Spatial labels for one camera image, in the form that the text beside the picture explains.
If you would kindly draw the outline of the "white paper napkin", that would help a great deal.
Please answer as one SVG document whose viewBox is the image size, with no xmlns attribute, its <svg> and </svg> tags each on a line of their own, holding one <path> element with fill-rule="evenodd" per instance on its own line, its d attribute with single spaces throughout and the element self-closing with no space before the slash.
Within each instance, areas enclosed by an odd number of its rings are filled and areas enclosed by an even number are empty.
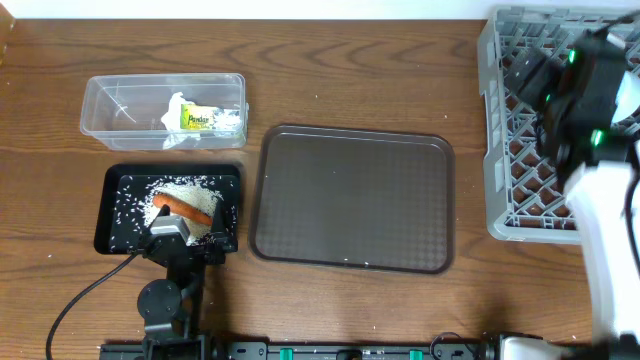
<svg viewBox="0 0 640 360">
<path fill-rule="evenodd" d="M 161 117 L 167 132 L 163 150 L 239 148 L 246 144 L 246 124 L 239 109 L 218 107 L 220 112 L 213 130 L 183 130 L 180 128 L 182 104 L 196 103 L 185 99 L 182 92 L 174 93 L 167 112 Z"/>
</svg>

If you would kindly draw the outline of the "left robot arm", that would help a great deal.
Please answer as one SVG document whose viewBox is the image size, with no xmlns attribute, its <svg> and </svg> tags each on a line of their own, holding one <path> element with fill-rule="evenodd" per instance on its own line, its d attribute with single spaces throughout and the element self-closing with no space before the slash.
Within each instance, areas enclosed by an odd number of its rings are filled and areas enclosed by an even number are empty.
<svg viewBox="0 0 640 360">
<path fill-rule="evenodd" d="M 144 319 L 145 359 L 224 359 L 226 350 L 199 329 L 205 270 L 221 265 L 237 250 L 233 215 L 225 203 L 216 203 L 212 241 L 187 244 L 189 229 L 183 217 L 164 205 L 143 232 L 136 253 L 166 268 L 164 279 L 148 283 L 140 292 L 137 309 Z"/>
</svg>

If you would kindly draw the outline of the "yellow green snack wrapper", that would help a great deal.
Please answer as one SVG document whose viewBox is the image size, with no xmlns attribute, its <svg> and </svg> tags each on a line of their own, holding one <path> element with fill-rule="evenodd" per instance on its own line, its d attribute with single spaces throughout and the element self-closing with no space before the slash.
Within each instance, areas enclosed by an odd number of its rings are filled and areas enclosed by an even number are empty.
<svg viewBox="0 0 640 360">
<path fill-rule="evenodd" d="M 213 130 L 220 108 L 196 104 L 182 104 L 180 128 L 183 130 Z"/>
</svg>

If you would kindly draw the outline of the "white rice pile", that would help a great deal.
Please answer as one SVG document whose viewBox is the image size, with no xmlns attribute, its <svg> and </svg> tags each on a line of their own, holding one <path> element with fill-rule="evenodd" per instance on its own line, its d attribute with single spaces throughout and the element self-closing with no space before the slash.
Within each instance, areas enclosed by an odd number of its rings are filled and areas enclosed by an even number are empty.
<svg viewBox="0 0 640 360">
<path fill-rule="evenodd" d="M 127 253 L 158 215 L 153 204 L 158 194 L 172 196 L 213 216 L 224 195 L 221 176 L 124 175 L 115 192 L 113 219 L 107 236 L 109 253 Z"/>
</svg>

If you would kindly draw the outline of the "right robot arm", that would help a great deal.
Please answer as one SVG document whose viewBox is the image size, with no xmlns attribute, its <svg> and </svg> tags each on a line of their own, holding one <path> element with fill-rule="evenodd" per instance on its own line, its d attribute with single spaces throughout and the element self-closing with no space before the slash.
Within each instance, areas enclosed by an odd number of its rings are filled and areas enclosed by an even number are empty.
<svg viewBox="0 0 640 360">
<path fill-rule="evenodd" d="M 507 89 L 536 115 L 540 155 L 555 167 L 574 216 L 589 282 L 593 340 L 542 352 L 552 359 L 639 356 L 639 138 L 618 123 L 639 107 L 626 44 L 586 30 L 559 63 L 538 49 L 512 61 Z"/>
</svg>

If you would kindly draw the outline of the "orange carrot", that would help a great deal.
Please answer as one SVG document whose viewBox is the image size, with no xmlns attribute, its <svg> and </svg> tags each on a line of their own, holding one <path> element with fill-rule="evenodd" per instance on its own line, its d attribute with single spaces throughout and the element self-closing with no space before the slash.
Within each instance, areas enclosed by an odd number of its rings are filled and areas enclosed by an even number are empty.
<svg viewBox="0 0 640 360">
<path fill-rule="evenodd" d="M 168 206 L 172 213 L 185 217 L 198 224 L 207 226 L 211 226 L 213 224 L 211 216 L 172 195 L 158 193 L 153 197 L 152 203 L 158 208 Z"/>
</svg>

